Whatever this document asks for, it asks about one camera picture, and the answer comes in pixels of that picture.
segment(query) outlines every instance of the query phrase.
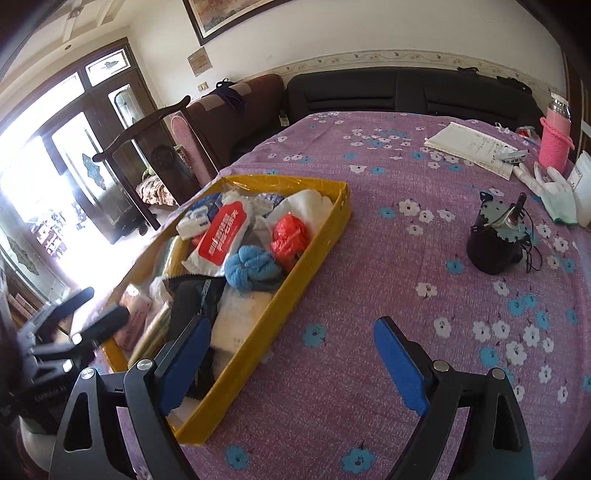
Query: purple bedsheet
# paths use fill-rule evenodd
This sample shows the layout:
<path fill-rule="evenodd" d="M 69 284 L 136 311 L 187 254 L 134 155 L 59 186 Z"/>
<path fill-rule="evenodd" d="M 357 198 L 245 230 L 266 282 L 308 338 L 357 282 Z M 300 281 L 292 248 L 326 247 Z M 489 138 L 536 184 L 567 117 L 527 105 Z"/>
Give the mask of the purple bedsheet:
<path fill-rule="evenodd" d="M 418 417 L 402 404 L 373 345 L 372 326 L 383 315 L 458 370 L 503 368 L 529 431 L 536 476 L 552 478 L 566 460 L 591 419 L 589 234 L 554 225 L 528 199 L 542 270 L 527 274 L 522 263 L 499 277 L 478 271 L 465 245 L 479 192 L 511 202 L 527 188 L 424 148 L 425 137 L 451 120 L 312 115 L 222 172 L 346 181 L 353 216 L 272 358 L 207 444 L 184 448 L 201 479 L 384 478 Z M 458 122 L 524 148 L 514 134 Z M 435 478 L 450 470 L 465 419 L 458 414 Z"/>

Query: pink knitted cover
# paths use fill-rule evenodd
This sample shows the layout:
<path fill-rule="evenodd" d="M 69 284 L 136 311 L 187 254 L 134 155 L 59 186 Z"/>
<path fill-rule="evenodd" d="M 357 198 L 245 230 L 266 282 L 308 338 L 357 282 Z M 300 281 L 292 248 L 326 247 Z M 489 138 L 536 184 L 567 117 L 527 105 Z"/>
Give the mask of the pink knitted cover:
<path fill-rule="evenodd" d="M 573 141 L 556 130 L 544 117 L 540 118 L 540 122 L 544 127 L 544 134 L 538 160 L 544 168 L 554 167 L 562 173 L 569 156 L 569 148 L 574 150 Z"/>

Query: patterned blanket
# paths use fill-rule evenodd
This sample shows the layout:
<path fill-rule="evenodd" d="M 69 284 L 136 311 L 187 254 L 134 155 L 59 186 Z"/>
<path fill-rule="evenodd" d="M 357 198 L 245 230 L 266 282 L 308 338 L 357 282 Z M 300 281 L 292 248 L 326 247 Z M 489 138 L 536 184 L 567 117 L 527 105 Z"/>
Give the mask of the patterned blanket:
<path fill-rule="evenodd" d="M 478 271 L 466 240 L 479 192 L 510 203 L 527 189 L 423 146 L 452 120 L 311 115 L 222 172 L 346 181 L 353 216 L 272 356 L 208 443 L 184 449 L 201 478 L 384 478 L 418 417 L 373 345 L 382 315 L 457 370 L 502 368 L 523 412 L 536 476 L 552 478 L 566 460 L 591 419 L 589 233 L 553 224 L 530 196 L 541 270 L 526 273 L 522 262 L 497 277 Z M 536 153 L 503 129 L 459 122 Z M 533 261 L 537 267 L 536 253 Z M 435 478 L 451 468 L 466 413 L 456 417 Z M 131 443 L 134 464 L 147 474 Z"/>

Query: framed painting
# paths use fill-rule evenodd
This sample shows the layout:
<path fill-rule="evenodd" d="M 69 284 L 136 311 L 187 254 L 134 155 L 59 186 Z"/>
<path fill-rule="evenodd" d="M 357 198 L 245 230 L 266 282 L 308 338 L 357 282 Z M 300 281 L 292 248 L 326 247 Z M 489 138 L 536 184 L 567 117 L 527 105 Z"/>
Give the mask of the framed painting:
<path fill-rule="evenodd" d="M 201 46 L 226 30 L 290 0 L 183 0 Z"/>

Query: white glove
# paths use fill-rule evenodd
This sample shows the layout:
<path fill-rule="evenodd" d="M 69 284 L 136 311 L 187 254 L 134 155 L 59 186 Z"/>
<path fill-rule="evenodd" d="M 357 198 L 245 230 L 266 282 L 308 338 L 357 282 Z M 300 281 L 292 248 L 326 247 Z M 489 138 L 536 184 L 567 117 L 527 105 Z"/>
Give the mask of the white glove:
<path fill-rule="evenodd" d="M 535 178 L 531 176 L 530 171 L 523 163 L 513 167 L 515 176 L 542 199 L 546 211 L 553 221 L 565 223 L 566 225 L 576 225 L 577 207 L 574 204 L 573 189 L 554 167 L 548 167 L 546 172 L 554 181 L 544 181 L 542 179 L 541 167 L 538 162 L 534 164 Z"/>

